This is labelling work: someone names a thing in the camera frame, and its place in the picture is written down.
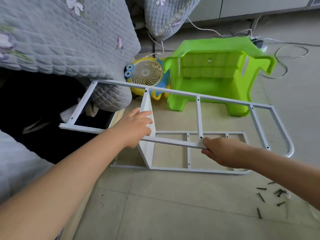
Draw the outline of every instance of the green stool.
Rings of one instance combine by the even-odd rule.
[[[163,61],[163,69],[164,72],[170,69],[171,89],[250,102],[250,90],[259,70],[270,75],[276,62],[274,56],[266,56],[249,37],[213,38],[184,40]],[[195,98],[170,94],[168,106],[183,111],[187,101]],[[249,114],[247,106],[225,104],[230,116]]]

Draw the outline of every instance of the cabinet door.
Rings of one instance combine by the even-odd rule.
[[[201,0],[189,16],[191,22],[218,19],[222,0]]]
[[[220,17],[301,8],[308,2],[309,0],[223,0]]]

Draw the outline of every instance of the white metal frame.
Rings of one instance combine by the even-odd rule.
[[[266,150],[271,151],[270,145],[268,144],[265,133],[262,129],[262,126],[261,126],[260,121],[258,119],[257,113],[255,111],[255,108],[268,109],[270,111],[270,113],[272,114],[272,117],[273,117],[285,143],[286,143],[287,153],[285,154],[285,156],[291,157],[292,154],[294,153],[293,143],[292,143],[287,131],[285,130],[284,125],[282,124],[273,105],[252,103],[252,102],[246,102],[246,101],[217,97],[217,96],[209,96],[209,95],[192,93],[192,92],[184,92],[184,91],[172,90],[172,89],[168,89],[168,88],[158,88],[158,87],[134,84],[134,83],[124,82],[124,81],[114,81],[114,80],[95,80],[95,81],[93,81],[91,83],[91,85],[89,86],[89,88],[87,89],[86,93],[84,94],[83,98],[81,99],[80,103],[78,104],[77,108],[75,109],[74,113],[70,117],[69,121],[67,123],[61,123],[59,125],[60,128],[67,129],[67,130],[95,133],[95,134],[99,134],[103,131],[103,129],[86,127],[86,126],[79,126],[79,125],[74,124],[75,121],[77,120],[78,116],[80,115],[81,111],[85,107],[87,101],[89,100],[92,92],[94,91],[94,89],[98,83],[144,89],[145,93],[142,98],[141,111],[147,111],[147,110],[152,111],[151,98],[150,98],[150,93],[149,93],[150,91],[178,94],[178,95],[190,96],[190,97],[196,98],[196,114],[197,114],[197,129],[198,129],[198,131],[156,131],[154,123],[151,125],[148,125],[152,131],[151,135],[144,136],[138,144],[138,149],[139,149],[141,156],[146,164],[146,167],[131,166],[131,165],[117,165],[117,159],[115,159],[114,163],[112,165],[110,165],[112,167],[126,167],[126,168],[135,168],[135,169],[147,168],[147,169],[155,169],[155,170],[187,171],[187,172],[202,172],[202,173],[222,173],[222,174],[237,174],[237,175],[249,173],[250,170],[247,170],[247,171],[236,171],[236,170],[228,171],[228,170],[215,170],[215,169],[194,169],[191,167],[190,148],[197,148],[197,149],[206,148],[202,143],[202,138],[203,138],[204,134],[219,134],[219,135],[225,135],[226,137],[228,137],[229,134],[237,134],[237,135],[240,134],[240,135],[243,135],[246,143],[248,143],[248,140],[247,140],[247,137],[246,137],[246,134],[244,131],[203,132],[202,119],[201,119],[201,104],[200,104],[201,99],[234,103],[234,104],[247,106],[249,108],[255,129],[258,133],[262,147]],[[151,114],[149,117],[154,122],[153,114]],[[186,134],[187,141],[156,137],[156,134]],[[199,138],[198,142],[190,142],[189,135],[193,135],[193,134],[198,135],[198,138]],[[154,149],[155,142],[174,145],[174,146],[187,147],[188,168],[167,168],[167,167],[154,167],[154,166],[152,166],[153,149]]]

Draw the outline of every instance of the fan grille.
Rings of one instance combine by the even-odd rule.
[[[134,65],[130,80],[132,83],[154,86],[163,76],[161,65],[154,60],[142,60]]]

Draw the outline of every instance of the beige floor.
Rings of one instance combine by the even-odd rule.
[[[312,14],[314,16],[298,13],[263,19],[255,34],[320,44],[320,13],[314,11]],[[238,22],[215,28],[226,35],[249,25]],[[213,32],[181,30],[165,40],[164,46],[174,50],[184,39],[214,36]],[[145,51],[151,50],[149,40],[141,40],[141,45]],[[270,45],[267,52],[273,53],[278,47]],[[302,51],[292,48],[283,53],[299,55]],[[136,59],[146,54],[138,54]],[[294,142],[293,158],[316,166],[320,165],[319,56],[320,48],[311,48],[304,58],[284,58],[288,74],[276,80],[258,77],[251,92],[254,102],[276,107]],[[277,67],[273,76],[281,72]],[[140,102],[134,100],[130,107],[139,106]],[[231,118],[221,104],[202,103],[201,106],[205,131],[246,131],[250,144],[260,146],[250,117]],[[161,99],[153,101],[153,109],[157,130],[197,129],[192,102],[183,112],[172,112]],[[285,145],[270,114],[258,111],[258,115],[272,150],[285,153]],[[170,138],[183,139],[180,135]],[[191,154],[194,167],[221,168],[196,149]],[[119,162],[143,165],[134,149],[122,151]],[[186,167],[186,149],[157,144],[153,165]],[[267,178],[254,172],[246,176],[226,176],[108,167],[95,185],[74,239],[319,239],[320,223],[313,218],[306,202],[293,195],[288,203],[289,219],[286,220],[285,205],[276,206],[284,198],[273,194],[279,186],[267,185],[268,182]],[[267,191],[261,192],[265,203],[256,195],[256,187],[267,187]],[[257,207],[263,219],[258,218]]]

